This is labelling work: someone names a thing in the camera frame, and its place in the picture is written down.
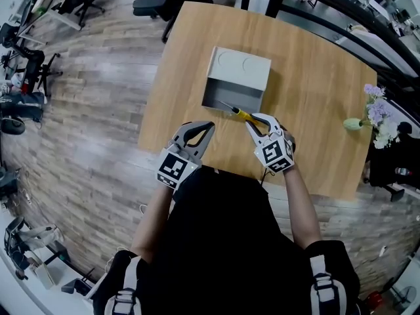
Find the person's left forearm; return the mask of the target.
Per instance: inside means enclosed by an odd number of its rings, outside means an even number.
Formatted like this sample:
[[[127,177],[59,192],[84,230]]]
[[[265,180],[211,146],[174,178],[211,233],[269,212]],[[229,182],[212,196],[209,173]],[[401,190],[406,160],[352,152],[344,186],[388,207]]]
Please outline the person's left forearm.
[[[159,184],[133,237],[131,251],[151,263],[169,216],[174,190]]]

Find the black router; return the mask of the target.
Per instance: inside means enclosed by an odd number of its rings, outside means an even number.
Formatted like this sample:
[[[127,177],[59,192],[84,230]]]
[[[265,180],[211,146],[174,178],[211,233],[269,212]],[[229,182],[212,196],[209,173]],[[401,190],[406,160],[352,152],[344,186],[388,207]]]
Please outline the black router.
[[[79,293],[82,296],[86,296],[92,287],[87,283],[88,279],[91,276],[94,268],[92,268],[88,273],[86,273],[82,278],[76,278],[69,283],[61,287],[61,292],[74,294],[74,292]]]

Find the black office chair with label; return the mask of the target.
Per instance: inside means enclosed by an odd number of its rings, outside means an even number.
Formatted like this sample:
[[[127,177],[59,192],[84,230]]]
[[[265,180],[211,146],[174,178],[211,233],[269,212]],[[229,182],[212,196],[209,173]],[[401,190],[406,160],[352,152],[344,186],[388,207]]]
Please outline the black office chair with label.
[[[135,16],[150,16],[155,19],[160,17],[167,23],[161,40],[166,43],[169,32],[179,15],[179,12],[186,1],[199,3],[212,3],[213,0],[135,0],[133,2],[133,14]]]

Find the purple white flower bouquet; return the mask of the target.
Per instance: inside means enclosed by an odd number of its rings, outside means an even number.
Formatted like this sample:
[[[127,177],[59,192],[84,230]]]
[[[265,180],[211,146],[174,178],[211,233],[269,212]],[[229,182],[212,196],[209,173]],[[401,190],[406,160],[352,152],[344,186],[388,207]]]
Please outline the purple white flower bouquet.
[[[374,147],[380,150],[389,147],[393,142],[399,142],[398,124],[387,105],[385,88],[365,84],[364,92],[368,100],[360,126],[370,126],[374,129]]]

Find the person's right forearm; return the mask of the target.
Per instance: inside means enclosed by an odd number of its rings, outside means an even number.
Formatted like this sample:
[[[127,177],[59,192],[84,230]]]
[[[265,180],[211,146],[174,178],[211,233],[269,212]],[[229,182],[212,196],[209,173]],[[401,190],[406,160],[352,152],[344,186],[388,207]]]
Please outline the person's right forearm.
[[[306,249],[322,239],[318,216],[297,165],[283,172],[293,241]]]

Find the grey drawer box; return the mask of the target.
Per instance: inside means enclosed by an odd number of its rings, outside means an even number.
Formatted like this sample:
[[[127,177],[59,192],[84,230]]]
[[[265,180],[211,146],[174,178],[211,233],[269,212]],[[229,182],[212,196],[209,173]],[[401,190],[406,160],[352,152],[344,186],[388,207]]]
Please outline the grey drawer box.
[[[215,47],[209,61],[201,105],[221,111],[236,107],[258,112],[267,88],[271,60]]]

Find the person's right hand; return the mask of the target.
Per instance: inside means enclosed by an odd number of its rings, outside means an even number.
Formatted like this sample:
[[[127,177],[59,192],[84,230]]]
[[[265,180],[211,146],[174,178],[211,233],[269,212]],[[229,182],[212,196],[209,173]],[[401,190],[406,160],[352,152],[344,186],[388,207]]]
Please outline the person's right hand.
[[[283,136],[285,140],[286,153],[287,155],[292,156],[296,148],[295,138],[287,129],[283,129]]]

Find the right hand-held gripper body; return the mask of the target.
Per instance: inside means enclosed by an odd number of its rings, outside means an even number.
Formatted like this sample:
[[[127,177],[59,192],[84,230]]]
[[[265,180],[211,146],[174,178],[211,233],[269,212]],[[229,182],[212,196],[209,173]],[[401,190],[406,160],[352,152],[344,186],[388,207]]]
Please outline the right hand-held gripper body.
[[[283,129],[281,128],[280,136],[272,134],[270,139],[271,143],[268,146],[256,146],[254,150],[262,166],[273,173],[279,173],[294,166],[294,155],[289,156],[286,153]]]

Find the white frame desk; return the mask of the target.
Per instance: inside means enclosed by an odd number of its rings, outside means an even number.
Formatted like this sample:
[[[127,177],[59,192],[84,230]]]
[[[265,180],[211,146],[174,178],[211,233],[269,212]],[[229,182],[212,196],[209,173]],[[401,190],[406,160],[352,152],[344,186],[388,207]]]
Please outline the white frame desk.
[[[63,14],[60,14],[57,10],[53,10],[53,2],[54,0],[36,0],[34,4],[30,3],[28,17],[25,21],[21,21],[17,37],[40,45],[46,45],[47,42],[29,34],[30,30],[34,29],[35,24],[46,16],[49,16],[77,31],[81,30],[81,26],[72,18],[68,18]]]

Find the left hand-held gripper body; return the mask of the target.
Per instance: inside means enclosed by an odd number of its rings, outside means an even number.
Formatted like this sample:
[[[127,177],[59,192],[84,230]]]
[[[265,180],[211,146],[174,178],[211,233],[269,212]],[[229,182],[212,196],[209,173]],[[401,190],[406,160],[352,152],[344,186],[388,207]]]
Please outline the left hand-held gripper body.
[[[202,166],[203,144],[192,146],[170,141],[157,161],[156,179],[178,190],[180,185]]]

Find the pale green vase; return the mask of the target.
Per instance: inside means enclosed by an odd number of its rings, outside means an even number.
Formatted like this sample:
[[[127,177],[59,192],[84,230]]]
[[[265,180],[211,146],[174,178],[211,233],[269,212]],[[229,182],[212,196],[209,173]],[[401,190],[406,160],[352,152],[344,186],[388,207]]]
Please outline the pale green vase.
[[[358,131],[363,127],[361,119],[350,117],[343,121],[343,127],[349,131]]]

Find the yellow black screwdriver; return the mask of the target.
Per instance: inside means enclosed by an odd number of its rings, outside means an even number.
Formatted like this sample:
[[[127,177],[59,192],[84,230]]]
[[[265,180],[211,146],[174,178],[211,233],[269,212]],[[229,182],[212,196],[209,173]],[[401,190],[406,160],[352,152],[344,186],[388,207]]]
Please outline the yellow black screwdriver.
[[[235,106],[231,106],[231,105],[229,105],[229,104],[227,104],[223,101],[219,100],[219,102],[221,104],[223,104],[224,106],[226,106],[227,108],[229,108],[234,114],[236,114],[238,117],[242,118],[243,120],[250,121],[250,122],[254,123],[255,125],[258,124],[258,121],[255,120],[249,113],[247,113],[247,112],[245,112],[245,111],[243,111],[243,110],[241,110],[241,109],[239,109]]]

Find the black chair with bottle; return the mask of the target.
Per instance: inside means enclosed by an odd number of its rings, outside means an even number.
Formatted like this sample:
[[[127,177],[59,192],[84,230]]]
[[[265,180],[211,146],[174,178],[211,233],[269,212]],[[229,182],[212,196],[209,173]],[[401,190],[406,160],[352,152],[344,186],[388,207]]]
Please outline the black chair with bottle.
[[[394,183],[420,190],[420,138],[411,137],[413,127],[408,122],[401,122],[398,130],[399,142],[393,142],[389,147],[380,150],[374,146],[369,147],[366,158],[369,174],[364,176],[364,182],[388,191],[392,202],[400,200],[405,193],[404,189],[393,188]],[[397,175],[397,167],[405,167],[413,175]]]

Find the person's black clothing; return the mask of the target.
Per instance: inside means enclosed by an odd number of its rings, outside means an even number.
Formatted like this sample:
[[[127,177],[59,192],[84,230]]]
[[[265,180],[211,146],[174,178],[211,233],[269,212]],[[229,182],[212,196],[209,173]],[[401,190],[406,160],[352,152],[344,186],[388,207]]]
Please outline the person's black clothing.
[[[257,180],[202,167],[174,190],[152,262],[115,254],[93,314],[353,315],[359,292],[341,241],[303,249]]]

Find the black floor fan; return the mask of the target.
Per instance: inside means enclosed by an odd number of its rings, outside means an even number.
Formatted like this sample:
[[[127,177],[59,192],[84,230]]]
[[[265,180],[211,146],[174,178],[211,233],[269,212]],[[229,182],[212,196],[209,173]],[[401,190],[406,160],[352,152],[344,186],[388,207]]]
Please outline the black floor fan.
[[[417,296],[417,290],[414,286],[407,286],[401,290],[391,287],[390,290],[394,295],[394,301],[392,304],[393,309],[403,312],[407,310],[409,306],[414,304]]]

